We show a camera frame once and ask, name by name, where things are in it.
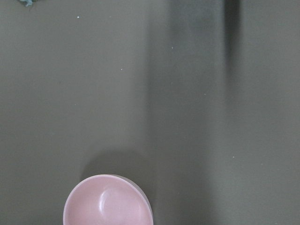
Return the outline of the folded grey cloth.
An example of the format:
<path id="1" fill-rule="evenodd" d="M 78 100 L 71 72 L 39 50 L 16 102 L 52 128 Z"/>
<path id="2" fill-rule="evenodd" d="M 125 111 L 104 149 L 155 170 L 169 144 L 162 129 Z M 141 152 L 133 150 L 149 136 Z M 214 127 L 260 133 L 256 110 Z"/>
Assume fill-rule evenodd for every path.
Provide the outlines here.
<path id="1" fill-rule="evenodd" d="M 25 7 L 32 6 L 35 0 L 19 0 Z"/>

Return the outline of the small pink bowl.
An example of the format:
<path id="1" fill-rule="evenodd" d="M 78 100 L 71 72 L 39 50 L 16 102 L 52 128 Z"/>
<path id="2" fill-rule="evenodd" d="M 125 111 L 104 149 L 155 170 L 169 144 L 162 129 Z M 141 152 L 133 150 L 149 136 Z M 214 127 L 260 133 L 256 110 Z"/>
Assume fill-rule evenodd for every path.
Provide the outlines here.
<path id="1" fill-rule="evenodd" d="M 65 225 L 152 225 L 150 202 L 142 189 L 115 174 L 88 177 L 70 192 L 63 211 Z"/>

